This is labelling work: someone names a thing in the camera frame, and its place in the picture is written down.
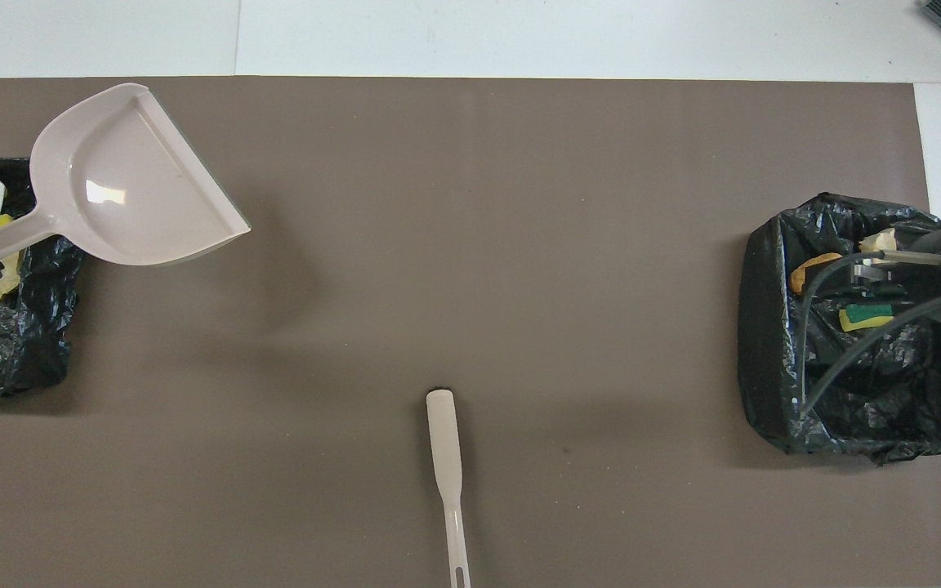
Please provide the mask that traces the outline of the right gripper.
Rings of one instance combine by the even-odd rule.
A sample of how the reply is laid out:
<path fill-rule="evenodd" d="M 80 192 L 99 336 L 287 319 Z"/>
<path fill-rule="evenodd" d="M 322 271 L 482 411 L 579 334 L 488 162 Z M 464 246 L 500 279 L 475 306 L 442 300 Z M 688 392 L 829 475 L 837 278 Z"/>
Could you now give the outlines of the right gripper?
<path fill-rule="evenodd" d="M 941 256 L 941 230 L 923 235 L 910 246 L 912 252 L 933 253 Z M 881 265 L 874 265 L 873 260 L 855 261 L 849 267 L 851 279 L 888 279 L 888 271 Z M 907 290 L 899 283 L 866 282 L 852 284 L 846 297 L 853 301 L 900 301 L 908 296 Z M 917 302 L 932 301 L 941 297 L 941 265 L 922 265 L 915 272 L 912 283 L 912 296 Z M 941 310 L 930 313 L 941 316 Z"/>

